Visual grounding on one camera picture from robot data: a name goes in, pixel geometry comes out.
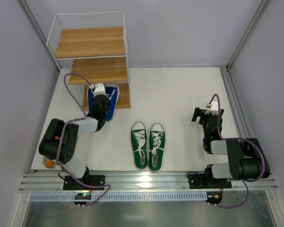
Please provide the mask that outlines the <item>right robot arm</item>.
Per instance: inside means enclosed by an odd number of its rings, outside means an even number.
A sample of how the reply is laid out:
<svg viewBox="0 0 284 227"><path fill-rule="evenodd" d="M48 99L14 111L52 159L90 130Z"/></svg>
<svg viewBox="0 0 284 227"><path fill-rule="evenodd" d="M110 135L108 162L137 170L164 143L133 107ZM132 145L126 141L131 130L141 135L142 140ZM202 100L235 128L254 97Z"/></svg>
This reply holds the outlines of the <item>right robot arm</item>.
<svg viewBox="0 0 284 227"><path fill-rule="evenodd" d="M209 110L196 107L192 117L203 128L203 149L210 155L224 155L228 161L222 164L208 164L203 172L187 173L191 189L231 188L233 180L251 181L268 178L270 166L256 138L222 140L218 130L222 119Z"/></svg>

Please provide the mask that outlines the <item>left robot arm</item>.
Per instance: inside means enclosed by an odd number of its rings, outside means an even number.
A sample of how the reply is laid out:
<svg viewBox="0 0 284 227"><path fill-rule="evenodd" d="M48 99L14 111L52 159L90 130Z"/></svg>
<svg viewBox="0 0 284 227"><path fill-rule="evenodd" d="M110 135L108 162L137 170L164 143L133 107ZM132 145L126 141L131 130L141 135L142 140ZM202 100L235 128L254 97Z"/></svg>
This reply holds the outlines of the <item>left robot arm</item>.
<svg viewBox="0 0 284 227"><path fill-rule="evenodd" d="M97 132L106 123L109 100L106 95L96 95L93 99L91 111L87 116L65 122L52 119L39 145L39 153L50 160L54 160L65 177L63 188L103 190L104 185L92 182L89 168L76 156L75 148L79 136Z"/></svg>

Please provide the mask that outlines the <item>blue sneaker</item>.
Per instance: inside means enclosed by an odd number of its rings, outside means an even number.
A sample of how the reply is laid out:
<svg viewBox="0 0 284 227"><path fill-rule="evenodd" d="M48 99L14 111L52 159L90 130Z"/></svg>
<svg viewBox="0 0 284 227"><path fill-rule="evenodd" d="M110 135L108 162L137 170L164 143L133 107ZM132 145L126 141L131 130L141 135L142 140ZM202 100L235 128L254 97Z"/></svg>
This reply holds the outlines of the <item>blue sneaker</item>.
<svg viewBox="0 0 284 227"><path fill-rule="evenodd" d="M93 109L94 90L95 90L94 84L92 84L91 86L88 86L87 98L88 98L88 105L89 105L89 114L92 113L92 109Z"/></svg>
<svg viewBox="0 0 284 227"><path fill-rule="evenodd" d="M109 100L106 122L111 122L113 120L116 105L119 98L119 93L120 93L119 85L116 82L109 82L106 83L105 87L106 87L106 96Z"/></svg>

